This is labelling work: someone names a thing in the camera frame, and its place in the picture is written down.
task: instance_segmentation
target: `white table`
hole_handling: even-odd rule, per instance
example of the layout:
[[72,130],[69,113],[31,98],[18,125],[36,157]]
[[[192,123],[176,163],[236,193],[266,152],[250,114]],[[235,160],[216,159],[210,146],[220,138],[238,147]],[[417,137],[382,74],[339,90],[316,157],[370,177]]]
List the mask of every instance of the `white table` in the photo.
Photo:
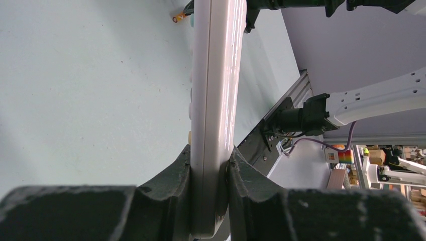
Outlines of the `white table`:
[[[187,143],[184,1],[0,4],[0,196],[28,184],[139,185]],[[244,36],[235,144],[298,78],[280,11]]]

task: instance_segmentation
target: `gray wall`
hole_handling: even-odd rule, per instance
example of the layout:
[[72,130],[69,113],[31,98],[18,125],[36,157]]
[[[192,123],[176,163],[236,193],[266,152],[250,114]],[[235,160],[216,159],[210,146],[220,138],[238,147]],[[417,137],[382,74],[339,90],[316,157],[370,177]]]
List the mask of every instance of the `gray wall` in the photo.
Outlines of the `gray wall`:
[[[397,77],[426,66],[426,17],[382,8],[340,6],[284,9],[299,69],[307,69],[315,94],[340,92]],[[426,133],[426,109],[361,120],[356,136]],[[327,133],[346,136],[348,128]]]

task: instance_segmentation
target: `orange object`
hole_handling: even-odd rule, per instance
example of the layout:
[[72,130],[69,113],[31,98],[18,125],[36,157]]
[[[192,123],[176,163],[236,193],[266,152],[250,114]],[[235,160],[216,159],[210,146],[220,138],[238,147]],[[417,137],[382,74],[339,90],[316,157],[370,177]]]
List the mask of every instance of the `orange object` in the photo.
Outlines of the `orange object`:
[[177,14],[173,17],[173,22],[178,23],[186,17],[187,17],[187,15],[185,15],[185,14],[183,14],[183,12],[181,12],[181,13],[179,13],[179,14]]

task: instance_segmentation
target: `white tabletop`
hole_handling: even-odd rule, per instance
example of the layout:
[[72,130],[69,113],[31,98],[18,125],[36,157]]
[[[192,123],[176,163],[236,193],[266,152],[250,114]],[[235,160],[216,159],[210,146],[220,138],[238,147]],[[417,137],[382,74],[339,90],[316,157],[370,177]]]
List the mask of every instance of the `white tabletop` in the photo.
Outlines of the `white tabletop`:
[[[0,8],[0,196],[29,184],[139,185],[187,144],[184,1],[17,1]],[[298,78],[280,11],[244,36],[235,144]]]

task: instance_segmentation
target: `table surface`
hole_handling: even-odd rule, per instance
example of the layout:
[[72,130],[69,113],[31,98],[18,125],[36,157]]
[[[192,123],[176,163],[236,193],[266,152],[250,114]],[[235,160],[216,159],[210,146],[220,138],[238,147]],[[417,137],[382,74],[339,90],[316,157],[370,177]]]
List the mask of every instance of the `table surface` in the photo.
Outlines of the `table surface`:
[[[0,196],[29,184],[139,185],[187,143],[185,1],[0,4]],[[297,80],[280,11],[244,36],[238,144]]]

